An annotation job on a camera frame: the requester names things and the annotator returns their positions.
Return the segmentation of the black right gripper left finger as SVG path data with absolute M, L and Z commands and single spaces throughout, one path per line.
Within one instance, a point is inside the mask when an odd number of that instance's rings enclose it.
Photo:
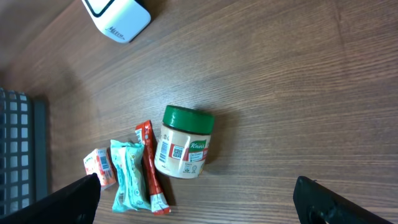
M 101 195 L 97 174 L 87 175 L 1 219 L 7 224 L 92 224 Z

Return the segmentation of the green lid seasoning jar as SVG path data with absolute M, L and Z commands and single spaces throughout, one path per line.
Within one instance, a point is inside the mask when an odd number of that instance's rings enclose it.
M 168 105 L 155 153 L 155 168 L 179 179 L 197 178 L 205 165 L 215 124 L 212 114 Z

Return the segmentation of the red stick sachet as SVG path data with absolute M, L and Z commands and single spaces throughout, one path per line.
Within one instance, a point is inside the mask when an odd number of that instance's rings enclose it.
M 166 215 L 171 208 L 164 196 L 164 191 L 157 178 L 155 168 L 156 140 L 152 129 L 152 123 L 147 120 L 138 124 L 135 128 L 139 143 L 144 146 L 144 167 L 146 170 L 147 188 L 149 190 L 150 210 L 154 215 Z

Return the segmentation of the red tissue pack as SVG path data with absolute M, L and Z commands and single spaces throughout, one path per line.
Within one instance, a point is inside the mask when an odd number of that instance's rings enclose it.
M 116 176 L 106 148 L 94 149 L 83 159 L 83 164 L 87 175 L 97 174 L 102 190 L 116 183 Z

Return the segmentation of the teal snack packet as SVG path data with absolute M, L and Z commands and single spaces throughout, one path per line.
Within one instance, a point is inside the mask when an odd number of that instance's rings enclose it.
M 139 143 L 110 140 L 111 160 L 116 168 L 118 190 L 112 210 L 123 213 L 128 210 L 150 210 L 146 197 L 146 182 L 142 170 L 144 146 Z

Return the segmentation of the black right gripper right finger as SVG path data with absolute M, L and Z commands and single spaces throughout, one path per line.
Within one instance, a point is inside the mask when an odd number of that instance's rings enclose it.
M 293 201 L 301 224 L 392 224 L 305 176 L 297 178 Z

